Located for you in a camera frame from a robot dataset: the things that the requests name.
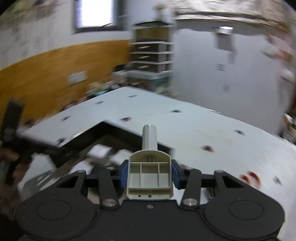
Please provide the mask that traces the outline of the white power adapter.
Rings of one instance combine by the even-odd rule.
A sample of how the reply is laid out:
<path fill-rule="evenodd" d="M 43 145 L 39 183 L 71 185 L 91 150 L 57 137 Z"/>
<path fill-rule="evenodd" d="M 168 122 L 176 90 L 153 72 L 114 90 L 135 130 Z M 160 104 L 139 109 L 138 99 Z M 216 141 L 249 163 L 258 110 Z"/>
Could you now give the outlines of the white power adapter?
<path fill-rule="evenodd" d="M 108 147 L 105 145 L 94 145 L 87 153 L 87 157 L 100 160 L 104 159 L 108 156 L 108 154 L 112 151 L 112 147 Z"/>
<path fill-rule="evenodd" d="M 121 165 L 125 160 L 128 160 L 130 156 L 133 154 L 133 152 L 127 150 L 127 149 L 122 149 L 116 152 L 114 155 L 109 157 L 109 160 L 112 163 L 115 163 L 117 165 Z"/>

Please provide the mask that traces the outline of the black box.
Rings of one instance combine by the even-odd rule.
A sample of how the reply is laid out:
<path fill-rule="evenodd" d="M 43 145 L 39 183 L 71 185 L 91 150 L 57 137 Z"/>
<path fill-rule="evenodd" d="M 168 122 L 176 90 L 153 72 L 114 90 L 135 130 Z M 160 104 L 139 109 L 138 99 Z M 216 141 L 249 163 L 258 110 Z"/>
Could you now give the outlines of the black box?
<path fill-rule="evenodd" d="M 141 136 L 105 121 L 78 134 L 69 141 L 66 141 L 65 137 L 60 138 L 55 144 L 15 132 L 11 136 L 11 140 L 8 141 L 8 146 L 10 150 L 18 154 L 18 158 L 10 162 L 5 181 L 9 185 L 13 184 L 13 173 L 18 164 L 29 161 L 34 153 L 50 156 L 54 165 L 59 168 L 70 160 L 78 159 L 82 156 L 83 151 L 93 147 L 100 139 L 106 139 L 109 144 L 116 146 L 117 149 L 120 145 L 132 152 L 142 149 Z"/>

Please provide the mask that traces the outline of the dark drawer cabinet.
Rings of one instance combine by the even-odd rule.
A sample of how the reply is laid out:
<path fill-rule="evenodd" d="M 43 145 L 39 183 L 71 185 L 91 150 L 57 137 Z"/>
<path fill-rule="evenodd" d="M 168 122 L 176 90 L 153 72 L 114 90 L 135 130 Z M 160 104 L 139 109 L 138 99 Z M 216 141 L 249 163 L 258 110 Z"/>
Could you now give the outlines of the dark drawer cabinet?
<path fill-rule="evenodd" d="M 174 54 L 174 44 L 171 41 L 173 29 L 173 24 L 161 20 L 134 24 L 129 54 L 131 70 L 153 74 L 171 72 Z"/>

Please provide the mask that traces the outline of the white wall socket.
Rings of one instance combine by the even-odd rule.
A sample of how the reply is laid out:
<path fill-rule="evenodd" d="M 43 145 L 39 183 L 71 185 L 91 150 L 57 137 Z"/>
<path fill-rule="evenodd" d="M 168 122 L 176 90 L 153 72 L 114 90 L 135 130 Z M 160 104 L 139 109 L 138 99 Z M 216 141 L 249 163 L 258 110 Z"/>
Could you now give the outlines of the white wall socket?
<path fill-rule="evenodd" d="M 67 77 L 67 84 L 74 85 L 87 80 L 87 71 L 73 73 Z"/>

